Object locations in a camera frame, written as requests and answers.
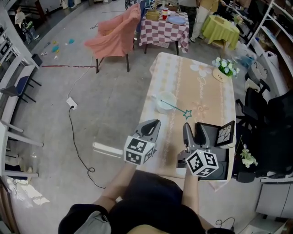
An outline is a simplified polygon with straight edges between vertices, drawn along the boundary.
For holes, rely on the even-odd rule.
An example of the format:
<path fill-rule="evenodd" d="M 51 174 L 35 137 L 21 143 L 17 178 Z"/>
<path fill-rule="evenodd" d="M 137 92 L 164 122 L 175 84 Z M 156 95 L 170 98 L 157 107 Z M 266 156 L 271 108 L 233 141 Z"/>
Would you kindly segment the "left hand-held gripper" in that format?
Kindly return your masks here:
<path fill-rule="evenodd" d="M 139 123 L 136 131 L 127 137 L 124 145 L 124 161 L 134 165 L 143 165 L 152 158 L 156 152 L 160 127 L 161 121 L 158 119 Z"/>

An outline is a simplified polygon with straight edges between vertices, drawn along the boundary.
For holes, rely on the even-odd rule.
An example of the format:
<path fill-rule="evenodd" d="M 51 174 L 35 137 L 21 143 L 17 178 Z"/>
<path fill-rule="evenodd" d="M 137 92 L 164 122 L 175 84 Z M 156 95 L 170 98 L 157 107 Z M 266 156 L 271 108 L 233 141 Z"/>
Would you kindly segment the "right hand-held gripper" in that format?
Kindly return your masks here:
<path fill-rule="evenodd" d="M 210 149 L 209 136 L 201 123 L 195 124 L 195 137 L 190 125 L 187 122 L 183 125 L 183 142 L 186 149 L 177 155 L 177 168 L 186 168 L 197 177 L 208 177 L 219 169 L 217 156 Z"/>

